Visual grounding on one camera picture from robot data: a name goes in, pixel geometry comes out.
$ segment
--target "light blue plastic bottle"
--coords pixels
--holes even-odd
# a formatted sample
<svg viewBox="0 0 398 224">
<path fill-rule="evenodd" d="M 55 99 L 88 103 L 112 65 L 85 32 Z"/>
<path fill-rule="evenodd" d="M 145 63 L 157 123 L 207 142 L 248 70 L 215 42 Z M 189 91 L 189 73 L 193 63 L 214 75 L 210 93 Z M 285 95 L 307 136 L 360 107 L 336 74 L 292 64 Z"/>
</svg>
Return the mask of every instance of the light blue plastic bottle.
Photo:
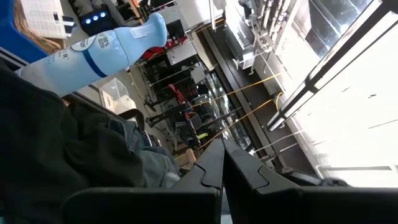
<svg viewBox="0 0 398 224">
<path fill-rule="evenodd" d="M 167 30 L 159 13 L 139 27 L 92 36 L 38 60 L 16 73 L 35 86 L 65 96 L 133 65 L 151 47 L 163 47 Z"/>
</svg>

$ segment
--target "floor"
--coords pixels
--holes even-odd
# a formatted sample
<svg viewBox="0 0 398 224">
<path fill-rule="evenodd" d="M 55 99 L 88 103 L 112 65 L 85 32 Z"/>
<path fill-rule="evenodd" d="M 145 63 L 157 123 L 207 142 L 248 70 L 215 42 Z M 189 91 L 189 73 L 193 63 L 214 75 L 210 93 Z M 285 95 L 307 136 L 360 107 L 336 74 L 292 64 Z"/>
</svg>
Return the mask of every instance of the floor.
<svg viewBox="0 0 398 224">
<path fill-rule="evenodd" d="M 61 5 L 65 16 L 73 17 L 75 21 L 78 21 L 78 18 L 73 13 L 72 8 L 68 3 L 68 0 L 61 0 Z M 72 36 L 69 39 L 65 40 L 66 46 L 71 46 L 74 43 L 77 43 L 81 40 L 88 38 L 88 35 L 82 31 L 80 25 L 79 24 L 77 25 L 78 26 L 73 29 Z M 145 117 L 150 117 L 155 115 L 151 110 L 148 110 L 144 106 L 143 101 L 140 97 L 140 94 L 142 96 L 150 94 L 152 96 L 152 99 L 155 100 L 155 98 L 153 97 L 154 94 L 151 92 L 151 89 L 148 86 L 148 84 L 144 81 L 143 76 L 141 75 L 141 72 L 137 67 L 131 67 L 130 71 L 132 78 L 129 76 L 127 71 L 122 70 L 113 76 L 104 78 L 102 80 L 98 80 L 97 82 L 93 83 L 93 86 L 101 88 L 111 79 L 117 78 L 127 88 L 129 97 L 135 102 L 136 108 L 144 113 Z M 94 90 L 93 88 L 86 86 L 81 90 L 78 90 L 78 92 L 101 105 L 100 94 L 98 93 L 98 91 Z M 159 123 L 154 128 L 150 128 L 148 126 L 146 127 L 146 131 L 150 134 L 153 134 L 157 139 L 159 139 L 162 146 L 171 149 L 171 147 L 174 146 L 173 144 L 174 141 L 167 142 L 166 139 L 174 139 L 174 138 L 172 137 L 172 133 L 169 132 L 168 130 L 169 129 L 167 128 L 167 124 L 165 122 Z"/>
</svg>

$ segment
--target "water bottle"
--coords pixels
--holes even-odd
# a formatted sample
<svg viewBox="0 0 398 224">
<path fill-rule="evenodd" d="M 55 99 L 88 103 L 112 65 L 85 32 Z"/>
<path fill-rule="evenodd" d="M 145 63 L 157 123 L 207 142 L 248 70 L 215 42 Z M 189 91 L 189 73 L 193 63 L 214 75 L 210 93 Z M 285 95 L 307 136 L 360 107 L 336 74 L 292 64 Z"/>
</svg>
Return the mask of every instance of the water bottle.
<svg viewBox="0 0 398 224">
<path fill-rule="evenodd" d="M 159 13 L 139 27 L 120 27 L 89 37 L 16 73 L 63 97 L 133 65 L 151 47 L 163 47 L 167 29 Z"/>
</svg>

